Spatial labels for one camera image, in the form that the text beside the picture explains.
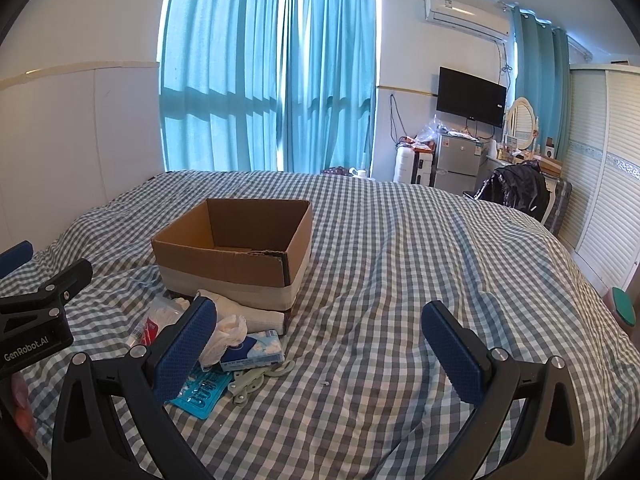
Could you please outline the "clear plastic cup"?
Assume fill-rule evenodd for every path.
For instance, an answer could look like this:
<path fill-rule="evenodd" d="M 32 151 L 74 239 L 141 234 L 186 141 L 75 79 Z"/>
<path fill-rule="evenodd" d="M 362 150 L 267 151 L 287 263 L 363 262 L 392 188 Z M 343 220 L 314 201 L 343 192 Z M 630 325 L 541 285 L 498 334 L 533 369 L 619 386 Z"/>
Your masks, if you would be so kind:
<path fill-rule="evenodd" d="M 190 301 L 184 298 L 170 299 L 156 296 L 127 339 L 127 346 L 129 348 L 138 344 L 149 346 L 165 327 L 175 324 L 188 307 L 190 307 Z"/>

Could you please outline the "teal blister pack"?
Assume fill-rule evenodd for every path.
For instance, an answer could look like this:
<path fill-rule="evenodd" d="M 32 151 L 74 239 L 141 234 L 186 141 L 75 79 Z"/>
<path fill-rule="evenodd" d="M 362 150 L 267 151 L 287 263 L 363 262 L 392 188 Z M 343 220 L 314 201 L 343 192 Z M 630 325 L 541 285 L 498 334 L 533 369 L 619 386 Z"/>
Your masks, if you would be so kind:
<path fill-rule="evenodd" d="M 196 363 L 178 396 L 169 403 L 199 420 L 208 419 L 215 405 L 228 391 L 231 381 L 232 374 L 224 372 L 219 366 L 203 370 L 201 365 Z"/>

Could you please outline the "blue tissue pack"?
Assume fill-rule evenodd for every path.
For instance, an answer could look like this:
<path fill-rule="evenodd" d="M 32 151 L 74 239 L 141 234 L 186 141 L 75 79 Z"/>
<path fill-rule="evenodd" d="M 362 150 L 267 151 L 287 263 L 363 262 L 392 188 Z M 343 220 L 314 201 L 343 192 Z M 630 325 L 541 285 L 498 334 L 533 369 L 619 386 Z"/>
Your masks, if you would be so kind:
<path fill-rule="evenodd" d="M 248 334 L 237 346 L 229 347 L 220 359 L 224 372 L 242 372 L 284 362 L 284 351 L 275 330 Z"/>

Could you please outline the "white lace cloth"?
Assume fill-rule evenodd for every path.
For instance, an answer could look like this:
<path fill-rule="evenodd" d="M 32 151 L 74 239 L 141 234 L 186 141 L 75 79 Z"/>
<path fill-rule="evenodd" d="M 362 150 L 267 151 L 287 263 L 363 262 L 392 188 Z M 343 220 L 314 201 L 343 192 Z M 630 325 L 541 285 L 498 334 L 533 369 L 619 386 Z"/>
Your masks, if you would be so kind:
<path fill-rule="evenodd" d="M 242 344 L 246 336 L 247 324 L 244 316 L 234 314 L 222 318 L 198 357 L 201 369 L 208 370 L 219 363 L 226 351 Z"/>

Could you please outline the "white headboard panel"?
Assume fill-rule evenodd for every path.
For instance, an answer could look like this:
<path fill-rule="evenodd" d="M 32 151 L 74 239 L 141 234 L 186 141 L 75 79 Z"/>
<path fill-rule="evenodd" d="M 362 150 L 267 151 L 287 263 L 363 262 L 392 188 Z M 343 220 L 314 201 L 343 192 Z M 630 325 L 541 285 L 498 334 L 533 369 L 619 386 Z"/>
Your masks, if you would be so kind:
<path fill-rule="evenodd" d="M 164 170 L 155 62 L 82 62 L 1 83 L 1 246 L 51 244 Z"/>

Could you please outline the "teal round lid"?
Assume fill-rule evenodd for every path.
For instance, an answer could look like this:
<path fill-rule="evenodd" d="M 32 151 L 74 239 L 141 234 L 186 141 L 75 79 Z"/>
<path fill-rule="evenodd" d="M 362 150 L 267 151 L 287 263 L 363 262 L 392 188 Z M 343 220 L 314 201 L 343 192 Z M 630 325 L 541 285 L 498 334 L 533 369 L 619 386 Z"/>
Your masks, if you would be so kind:
<path fill-rule="evenodd" d="M 628 294 L 618 287 L 611 287 L 603 296 L 603 302 L 624 330 L 636 326 L 636 311 Z"/>

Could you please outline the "white plastic hook piece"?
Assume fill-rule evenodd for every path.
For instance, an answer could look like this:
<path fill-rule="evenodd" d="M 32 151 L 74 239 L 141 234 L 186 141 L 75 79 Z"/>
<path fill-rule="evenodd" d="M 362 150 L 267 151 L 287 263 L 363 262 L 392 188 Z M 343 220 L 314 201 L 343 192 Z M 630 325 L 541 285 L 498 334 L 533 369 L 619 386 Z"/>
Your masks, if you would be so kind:
<path fill-rule="evenodd" d="M 245 404 L 253 393 L 265 385 L 267 379 L 283 377 L 291 373 L 294 368 L 295 361 L 286 360 L 279 364 L 234 372 L 232 381 L 227 387 L 228 393 L 231 394 L 236 405 Z"/>

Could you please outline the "checkered bed sheet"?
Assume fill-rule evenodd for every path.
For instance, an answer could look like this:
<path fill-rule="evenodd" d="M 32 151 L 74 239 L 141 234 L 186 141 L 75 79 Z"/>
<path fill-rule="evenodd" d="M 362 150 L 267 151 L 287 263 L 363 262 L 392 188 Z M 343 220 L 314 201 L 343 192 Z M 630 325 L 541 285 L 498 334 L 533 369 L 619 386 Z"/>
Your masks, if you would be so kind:
<path fill-rule="evenodd" d="M 538 221 L 434 188 L 280 172 L 175 171 L 78 217 L 3 295 L 37 289 L 78 258 L 90 285 L 67 308 L 74 349 L 121 356 L 164 291 L 152 237 L 208 198 L 306 200 L 310 259 L 284 344 L 295 363 L 243 405 L 168 415 L 217 479 L 420 479 L 470 414 L 426 343 L 438 299 L 488 347 L 570 369 L 586 475 L 639 419 L 639 353 Z"/>

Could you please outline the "open cardboard box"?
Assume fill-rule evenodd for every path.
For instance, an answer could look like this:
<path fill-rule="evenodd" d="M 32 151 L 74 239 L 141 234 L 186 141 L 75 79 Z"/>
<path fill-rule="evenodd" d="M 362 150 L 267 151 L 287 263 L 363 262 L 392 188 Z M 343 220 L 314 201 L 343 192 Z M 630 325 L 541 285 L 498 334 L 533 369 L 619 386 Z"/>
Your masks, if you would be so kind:
<path fill-rule="evenodd" d="M 288 312 L 309 263 L 308 200 L 206 198 L 152 238 L 171 292 L 216 292 L 242 306 Z"/>

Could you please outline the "rolled white sock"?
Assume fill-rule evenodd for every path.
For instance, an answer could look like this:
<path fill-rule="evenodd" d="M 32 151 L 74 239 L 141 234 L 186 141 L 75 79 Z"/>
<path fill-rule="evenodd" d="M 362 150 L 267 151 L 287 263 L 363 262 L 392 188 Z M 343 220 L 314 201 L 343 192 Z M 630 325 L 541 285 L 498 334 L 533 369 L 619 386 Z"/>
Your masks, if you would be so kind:
<path fill-rule="evenodd" d="M 231 315 L 245 318 L 249 333 L 275 330 L 279 336 L 286 334 L 286 315 L 284 312 L 260 310 L 243 306 L 225 296 L 199 289 L 198 294 L 213 301 L 216 306 L 218 318 L 228 318 Z"/>

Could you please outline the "black jacket on chair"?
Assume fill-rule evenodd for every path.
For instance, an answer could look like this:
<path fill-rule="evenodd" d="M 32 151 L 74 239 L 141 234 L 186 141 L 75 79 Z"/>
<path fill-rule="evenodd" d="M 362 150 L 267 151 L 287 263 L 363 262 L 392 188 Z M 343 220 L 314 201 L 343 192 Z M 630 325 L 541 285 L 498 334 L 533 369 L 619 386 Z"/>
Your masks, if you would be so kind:
<path fill-rule="evenodd" d="M 550 192 L 539 162 L 526 160 L 495 169 L 474 193 L 474 198 L 516 209 L 542 222 Z"/>

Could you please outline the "white louvered wardrobe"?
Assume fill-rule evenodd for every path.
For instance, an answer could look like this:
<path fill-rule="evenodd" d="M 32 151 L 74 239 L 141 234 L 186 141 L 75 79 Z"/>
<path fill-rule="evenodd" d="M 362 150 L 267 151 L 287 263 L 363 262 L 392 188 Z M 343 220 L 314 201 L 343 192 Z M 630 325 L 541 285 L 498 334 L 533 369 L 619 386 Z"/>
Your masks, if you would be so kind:
<path fill-rule="evenodd" d="M 572 195 L 560 241 L 603 295 L 626 289 L 639 267 L 639 70 L 570 70 L 570 122 L 562 178 Z"/>

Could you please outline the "silver mini fridge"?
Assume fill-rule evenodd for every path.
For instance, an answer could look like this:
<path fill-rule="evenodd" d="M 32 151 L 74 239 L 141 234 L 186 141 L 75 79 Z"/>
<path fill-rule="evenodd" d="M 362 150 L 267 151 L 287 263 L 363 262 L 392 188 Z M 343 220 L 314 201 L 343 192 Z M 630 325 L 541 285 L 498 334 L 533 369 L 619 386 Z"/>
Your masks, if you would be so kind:
<path fill-rule="evenodd" d="M 483 145 L 465 134 L 442 133 L 436 145 L 432 185 L 462 195 L 476 188 Z"/>

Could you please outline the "left blue curtain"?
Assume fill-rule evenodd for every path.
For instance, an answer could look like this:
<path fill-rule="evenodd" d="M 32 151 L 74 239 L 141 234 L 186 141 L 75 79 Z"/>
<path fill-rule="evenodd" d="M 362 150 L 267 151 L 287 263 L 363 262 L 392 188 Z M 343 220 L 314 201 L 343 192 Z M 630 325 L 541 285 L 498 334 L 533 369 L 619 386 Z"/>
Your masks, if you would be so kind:
<path fill-rule="evenodd" d="M 276 169 L 278 4 L 167 0 L 160 51 L 166 169 Z"/>

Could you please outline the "blue curtain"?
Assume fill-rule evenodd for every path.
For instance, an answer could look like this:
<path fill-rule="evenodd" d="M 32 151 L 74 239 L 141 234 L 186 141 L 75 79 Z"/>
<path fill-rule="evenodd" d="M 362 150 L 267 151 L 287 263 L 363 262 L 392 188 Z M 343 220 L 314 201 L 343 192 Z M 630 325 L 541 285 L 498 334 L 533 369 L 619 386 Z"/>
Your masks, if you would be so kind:
<path fill-rule="evenodd" d="M 283 169 L 318 174 L 372 162 L 376 0 L 285 0 Z"/>
<path fill-rule="evenodd" d="M 570 122 L 567 33 L 519 6 L 514 6 L 511 12 L 514 40 L 518 46 L 515 96 L 528 99 L 538 116 L 541 143 L 551 139 L 555 158 L 563 160 L 568 149 Z"/>
<path fill-rule="evenodd" d="M 167 0 L 160 51 L 166 169 L 276 169 L 278 4 Z"/>

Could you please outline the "white cylinder appliance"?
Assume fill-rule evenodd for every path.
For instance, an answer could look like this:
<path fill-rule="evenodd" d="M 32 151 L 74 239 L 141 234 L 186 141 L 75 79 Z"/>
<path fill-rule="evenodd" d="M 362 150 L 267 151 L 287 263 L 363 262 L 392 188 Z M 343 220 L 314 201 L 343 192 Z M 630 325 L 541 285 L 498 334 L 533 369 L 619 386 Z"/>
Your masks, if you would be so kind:
<path fill-rule="evenodd" d="M 394 181 L 398 183 L 411 183 L 413 175 L 414 156 L 413 148 L 407 145 L 399 145 L 396 148 L 396 160 Z"/>

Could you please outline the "white oval mirror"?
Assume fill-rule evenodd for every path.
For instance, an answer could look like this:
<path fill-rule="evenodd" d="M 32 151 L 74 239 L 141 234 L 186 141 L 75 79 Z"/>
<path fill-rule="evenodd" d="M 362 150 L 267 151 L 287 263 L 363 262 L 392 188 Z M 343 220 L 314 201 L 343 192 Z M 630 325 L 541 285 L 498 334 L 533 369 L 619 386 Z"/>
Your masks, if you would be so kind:
<path fill-rule="evenodd" d="M 529 100 L 517 98 L 506 112 L 504 121 L 504 138 L 508 148 L 520 151 L 535 147 L 538 136 L 538 117 Z"/>

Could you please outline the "right blue curtain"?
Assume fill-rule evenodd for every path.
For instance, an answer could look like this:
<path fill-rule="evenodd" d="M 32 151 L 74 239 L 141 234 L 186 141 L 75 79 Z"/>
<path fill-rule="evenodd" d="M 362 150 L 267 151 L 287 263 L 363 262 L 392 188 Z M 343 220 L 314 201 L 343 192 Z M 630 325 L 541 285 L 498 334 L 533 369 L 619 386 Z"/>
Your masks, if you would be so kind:
<path fill-rule="evenodd" d="M 283 169 L 318 174 L 372 162 L 376 0 L 285 0 Z"/>

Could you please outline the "far blue curtain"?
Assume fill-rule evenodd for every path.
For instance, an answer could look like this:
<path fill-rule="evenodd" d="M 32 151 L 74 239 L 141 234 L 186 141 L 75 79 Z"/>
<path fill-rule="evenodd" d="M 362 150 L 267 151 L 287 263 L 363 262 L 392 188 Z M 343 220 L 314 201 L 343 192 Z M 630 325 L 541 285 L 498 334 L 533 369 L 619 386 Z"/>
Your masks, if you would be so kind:
<path fill-rule="evenodd" d="M 538 116 L 541 143 L 551 139 L 555 158 L 563 160 L 568 149 L 570 122 L 567 33 L 519 6 L 514 6 L 511 12 L 514 40 L 518 46 L 515 96 L 528 99 Z"/>

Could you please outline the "white air conditioner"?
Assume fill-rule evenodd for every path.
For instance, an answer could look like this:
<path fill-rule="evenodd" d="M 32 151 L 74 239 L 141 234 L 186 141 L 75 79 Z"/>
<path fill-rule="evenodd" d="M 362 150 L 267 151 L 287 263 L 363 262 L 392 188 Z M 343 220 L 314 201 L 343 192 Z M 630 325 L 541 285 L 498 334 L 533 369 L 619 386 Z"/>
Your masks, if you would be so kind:
<path fill-rule="evenodd" d="M 474 8 L 456 0 L 424 0 L 424 9 L 428 22 L 459 29 L 495 42 L 507 42 L 509 39 L 510 24 L 503 15 Z"/>

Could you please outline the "black wall television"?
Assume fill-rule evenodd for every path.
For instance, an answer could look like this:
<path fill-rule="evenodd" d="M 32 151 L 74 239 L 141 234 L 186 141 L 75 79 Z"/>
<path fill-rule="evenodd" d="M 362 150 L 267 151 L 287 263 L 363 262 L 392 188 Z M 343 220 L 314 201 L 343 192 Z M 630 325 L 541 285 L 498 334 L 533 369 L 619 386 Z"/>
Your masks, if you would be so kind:
<path fill-rule="evenodd" d="M 441 67 L 436 110 L 500 128 L 506 107 L 506 87 L 484 78 Z"/>

